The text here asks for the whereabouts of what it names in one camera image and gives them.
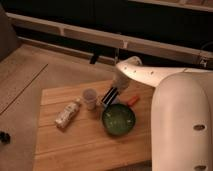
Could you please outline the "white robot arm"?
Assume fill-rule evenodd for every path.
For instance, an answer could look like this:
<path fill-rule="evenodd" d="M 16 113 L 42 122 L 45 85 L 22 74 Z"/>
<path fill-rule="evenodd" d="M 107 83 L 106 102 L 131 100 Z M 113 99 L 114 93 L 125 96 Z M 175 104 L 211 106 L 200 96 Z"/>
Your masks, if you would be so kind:
<path fill-rule="evenodd" d="M 152 86 L 152 171 L 213 171 L 213 70 L 151 67 L 133 56 L 116 64 L 115 83 Z"/>

